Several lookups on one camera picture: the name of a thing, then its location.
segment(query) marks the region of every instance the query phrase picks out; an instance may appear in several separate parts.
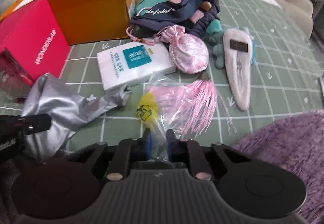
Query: purple plush fabric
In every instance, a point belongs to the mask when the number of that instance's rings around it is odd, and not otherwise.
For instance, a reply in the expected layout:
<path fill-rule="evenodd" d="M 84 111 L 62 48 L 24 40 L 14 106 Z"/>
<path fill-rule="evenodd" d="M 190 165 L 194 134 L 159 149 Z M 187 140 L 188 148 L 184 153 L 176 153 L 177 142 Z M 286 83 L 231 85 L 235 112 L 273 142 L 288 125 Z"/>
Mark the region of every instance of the purple plush fabric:
<path fill-rule="evenodd" d="M 241 139 L 235 149 L 298 175 L 307 187 L 300 214 L 324 218 L 324 111 L 280 119 Z"/>

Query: green grid mat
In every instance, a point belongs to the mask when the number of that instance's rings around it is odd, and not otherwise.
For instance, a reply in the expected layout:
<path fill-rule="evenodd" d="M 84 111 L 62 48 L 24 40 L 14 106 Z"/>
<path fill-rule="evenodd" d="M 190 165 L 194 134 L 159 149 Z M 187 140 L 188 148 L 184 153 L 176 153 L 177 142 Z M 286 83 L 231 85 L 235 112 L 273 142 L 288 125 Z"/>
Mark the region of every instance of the green grid mat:
<path fill-rule="evenodd" d="M 279 7 L 260 0 L 219 2 L 219 16 L 224 29 L 248 27 L 254 36 L 256 64 L 252 66 L 251 105 L 248 111 L 243 112 L 233 104 L 226 72 L 217 70 L 210 57 L 207 71 L 227 104 L 237 133 L 228 133 L 226 116 L 218 105 L 207 132 L 196 140 L 202 146 L 213 142 L 231 145 L 275 119 L 323 108 L 318 76 L 322 74 L 324 55 L 314 48 L 294 22 Z M 61 79 L 84 97 L 103 96 L 97 53 L 129 41 L 72 46 Z M 176 72 L 169 77 L 187 84 L 195 81 L 197 75 Z M 108 111 L 81 128 L 64 149 L 75 151 L 98 141 L 116 145 L 125 138 L 141 137 L 144 127 L 135 112 L 144 88 L 145 84 L 133 86 L 125 107 Z M 10 103 L 0 94 L 0 115 L 19 115 L 21 108 L 22 105 Z"/>

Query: clear plastic bag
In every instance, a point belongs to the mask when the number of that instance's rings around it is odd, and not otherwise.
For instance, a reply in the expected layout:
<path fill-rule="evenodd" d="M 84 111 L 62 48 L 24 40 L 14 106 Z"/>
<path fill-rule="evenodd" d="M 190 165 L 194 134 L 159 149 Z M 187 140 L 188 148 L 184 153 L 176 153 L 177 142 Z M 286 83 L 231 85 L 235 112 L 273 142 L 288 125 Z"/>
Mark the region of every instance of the clear plastic bag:
<path fill-rule="evenodd" d="M 152 132 L 152 158 L 167 160 L 168 129 L 173 129 L 178 139 L 195 138 L 205 132 L 211 122 L 208 117 L 213 115 L 217 99 L 225 107 L 230 131 L 233 123 L 222 97 L 217 89 L 206 93 L 202 82 L 207 81 L 202 79 L 190 85 L 181 85 L 160 74 L 152 74 L 137 109 L 137 115 Z M 197 100 L 197 94 L 201 96 L 201 93 L 205 93 L 205 97 Z"/>

